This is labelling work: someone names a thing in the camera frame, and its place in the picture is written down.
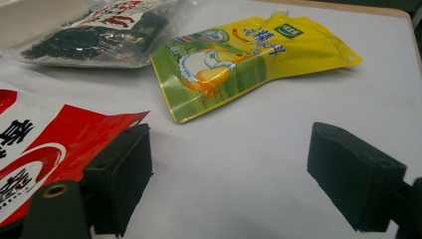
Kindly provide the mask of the white table mat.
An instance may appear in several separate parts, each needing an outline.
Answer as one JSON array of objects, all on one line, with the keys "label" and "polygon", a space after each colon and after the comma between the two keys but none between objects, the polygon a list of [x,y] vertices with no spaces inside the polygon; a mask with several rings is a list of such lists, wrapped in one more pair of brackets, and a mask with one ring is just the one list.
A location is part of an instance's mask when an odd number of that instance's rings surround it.
[{"label": "white table mat", "polygon": [[142,112],[151,177],[123,239],[394,239],[354,231],[308,174],[312,126],[347,129],[422,176],[422,74],[408,16],[288,1],[357,52],[351,69],[275,80],[175,122],[150,68],[38,67],[0,57],[0,89],[102,114]]}]

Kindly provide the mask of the clear bag of dried seaweed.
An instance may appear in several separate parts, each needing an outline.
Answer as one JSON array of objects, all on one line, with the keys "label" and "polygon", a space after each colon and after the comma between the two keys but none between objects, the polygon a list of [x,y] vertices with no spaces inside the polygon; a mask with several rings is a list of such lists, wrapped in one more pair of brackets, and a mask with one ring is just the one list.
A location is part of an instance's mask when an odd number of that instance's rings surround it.
[{"label": "clear bag of dried seaweed", "polygon": [[0,0],[0,57],[40,66],[136,69],[187,0]]}]

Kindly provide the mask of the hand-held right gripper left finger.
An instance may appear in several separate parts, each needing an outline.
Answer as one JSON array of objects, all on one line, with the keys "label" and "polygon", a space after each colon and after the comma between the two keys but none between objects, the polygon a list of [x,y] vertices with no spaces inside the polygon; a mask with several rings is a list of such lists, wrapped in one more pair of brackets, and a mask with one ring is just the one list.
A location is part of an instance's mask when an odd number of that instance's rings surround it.
[{"label": "hand-held right gripper left finger", "polygon": [[128,127],[83,169],[83,186],[92,196],[88,209],[97,234],[123,236],[152,176],[150,127]]}]

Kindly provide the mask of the red and white snack packet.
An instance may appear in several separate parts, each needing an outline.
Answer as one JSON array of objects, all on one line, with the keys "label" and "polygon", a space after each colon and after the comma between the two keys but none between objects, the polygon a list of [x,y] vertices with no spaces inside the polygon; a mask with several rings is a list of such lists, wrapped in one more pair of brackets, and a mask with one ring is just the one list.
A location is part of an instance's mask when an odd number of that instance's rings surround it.
[{"label": "red and white snack packet", "polygon": [[20,223],[40,187],[82,179],[82,169],[146,112],[107,116],[0,90],[0,230]]}]

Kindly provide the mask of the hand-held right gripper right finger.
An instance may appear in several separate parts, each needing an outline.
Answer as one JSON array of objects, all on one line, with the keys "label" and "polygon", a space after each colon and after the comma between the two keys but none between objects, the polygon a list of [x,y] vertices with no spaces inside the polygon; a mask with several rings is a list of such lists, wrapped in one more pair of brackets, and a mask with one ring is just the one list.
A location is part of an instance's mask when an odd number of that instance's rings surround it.
[{"label": "hand-held right gripper right finger", "polygon": [[349,131],[313,124],[308,173],[355,230],[384,232],[407,166]]}]

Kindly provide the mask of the yellow spout pouch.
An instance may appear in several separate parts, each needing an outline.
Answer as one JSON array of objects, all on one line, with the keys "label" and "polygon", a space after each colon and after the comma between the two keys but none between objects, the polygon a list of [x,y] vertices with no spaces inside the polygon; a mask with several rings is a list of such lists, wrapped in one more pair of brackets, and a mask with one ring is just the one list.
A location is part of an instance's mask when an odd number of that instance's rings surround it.
[{"label": "yellow spout pouch", "polygon": [[281,11],[172,38],[151,55],[170,114],[179,123],[269,81],[361,62],[324,25]]}]

